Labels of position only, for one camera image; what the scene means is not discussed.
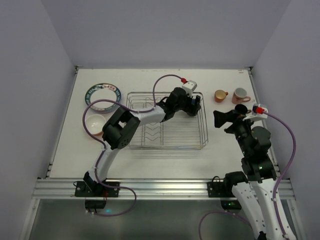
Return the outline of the dark brown cup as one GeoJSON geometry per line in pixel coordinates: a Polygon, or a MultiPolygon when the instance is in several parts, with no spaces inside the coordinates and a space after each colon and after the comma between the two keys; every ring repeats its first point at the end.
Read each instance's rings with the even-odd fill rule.
{"type": "Polygon", "coordinates": [[[237,112],[239,112],[241,115],[246,115],[252,112],[251,109],[248,109],[245,105],[243,104],[237,104],[234,108],[237,112]]]}

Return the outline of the red orange cup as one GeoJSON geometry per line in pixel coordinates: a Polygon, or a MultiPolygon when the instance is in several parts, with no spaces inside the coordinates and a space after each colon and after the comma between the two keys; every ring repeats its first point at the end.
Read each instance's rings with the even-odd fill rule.
{"type": "Polygon", "coordinates": [[[226,97],[228,96],[228,94],[229,93],[224,90],[221,90],[221,89],[216,90],[214,93],[215,102],[217,102],[217,103],[223,102],[226,99],[226,97]]]}

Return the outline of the pink cup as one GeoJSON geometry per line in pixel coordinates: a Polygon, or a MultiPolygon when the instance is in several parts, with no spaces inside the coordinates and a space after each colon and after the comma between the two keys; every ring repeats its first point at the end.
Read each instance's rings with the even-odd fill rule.
{"type": "Polygon", "coordinates": [[[231,102],[235,105],[247,103],[251,100],[250,96],[247,96],[247,91],[244,88],[238,87],[234,90],[231,102]]]}

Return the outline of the green rimmed printed plate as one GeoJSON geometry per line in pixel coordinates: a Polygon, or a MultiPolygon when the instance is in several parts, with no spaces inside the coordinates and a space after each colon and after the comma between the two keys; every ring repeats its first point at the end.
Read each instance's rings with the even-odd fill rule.
{"type": "MultiPolygon", "coordinates": [[[[98,83],[91,86],[84,95],[84,102],[87,106],[92,102],[102,99],[120,103],[122,93],[117,86],[111,83],[98,83]]],[[[117,107],[118,105],[115,103],[102,101],[93,104],[90,108],[96,112],[107,114],[114,111],[117,107]]]]}

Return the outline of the orange bowl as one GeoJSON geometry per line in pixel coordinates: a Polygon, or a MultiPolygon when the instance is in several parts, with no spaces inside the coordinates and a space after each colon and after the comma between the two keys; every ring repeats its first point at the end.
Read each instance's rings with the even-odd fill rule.
{"type": "Polygon", "coordinates": [[[103,126],[106,122],[105,117],[100,114],[90,115],[84,121],[87,130],[93,136],[98,136],[103,132],[103,126]]]}

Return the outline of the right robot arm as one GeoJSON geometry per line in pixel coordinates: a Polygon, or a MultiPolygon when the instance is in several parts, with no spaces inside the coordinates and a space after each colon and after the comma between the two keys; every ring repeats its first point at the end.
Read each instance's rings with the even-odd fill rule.
{"type": "Polygon", "coordinates": [[[268,152],[271,133],[254,122],[272,117],[267,108],[254,105],[251,114],[238,104],[228,112],[213,111],[214,126],[232,134],[242,151],[242,171],[227,173],[224,188],[240,203],[257,240],[295,240],[278,191],[282,176],[277,176],[268,152]]]}

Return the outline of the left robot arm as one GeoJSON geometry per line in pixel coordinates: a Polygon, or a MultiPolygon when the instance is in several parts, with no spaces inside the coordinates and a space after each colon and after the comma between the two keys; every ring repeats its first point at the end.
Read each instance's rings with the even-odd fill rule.
{"type": "Polygon", "coordinates": [[[109,168],[118,152],[132,140],[140,126],[152,123],[162,123],[174,117],[178,111],[184,111],[189,116],[196,116],[201,109],[201,98],[193,97],[197,87],[189,86],[189,82],[176,87],[168,97],[154,103],[150,109],[130,109],[124,105],[113,113],[102,128],[103,149],[92,170],[85,173],[83,181],[91,192],[99,190],[103,183],[99,177],[106,177],[109,168]]]}

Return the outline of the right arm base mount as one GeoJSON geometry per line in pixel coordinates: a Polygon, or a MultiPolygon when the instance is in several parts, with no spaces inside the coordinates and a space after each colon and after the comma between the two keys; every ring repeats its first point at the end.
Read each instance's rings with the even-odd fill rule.
{"type": "Polygon", "coordinates": [[[242,209],[238,200],[231,200],[235,196],[217,175],[207,182],[207,194],[209,198],[219,198],[221,207],[227,212],[239,212],[242,209]]]}

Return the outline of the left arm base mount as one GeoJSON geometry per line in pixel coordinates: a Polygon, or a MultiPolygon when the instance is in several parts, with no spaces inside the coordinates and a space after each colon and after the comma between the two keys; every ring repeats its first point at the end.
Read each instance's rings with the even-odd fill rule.
{"type": "Polygon", "coordinates": [[[117,198],[119,196],[119,182],[106,182],[111,187],[105,187],[101,184],[97,184],[93,191],[86,185],[84,181],[75,181],[73,183],[75,187],[74,196],[78,198],[102,198],[102,200],[85,200],[84,206],[86,210],[94,210],[97,212],[99,209],[104,209],[107,203],[107,198],[117,198]]]}

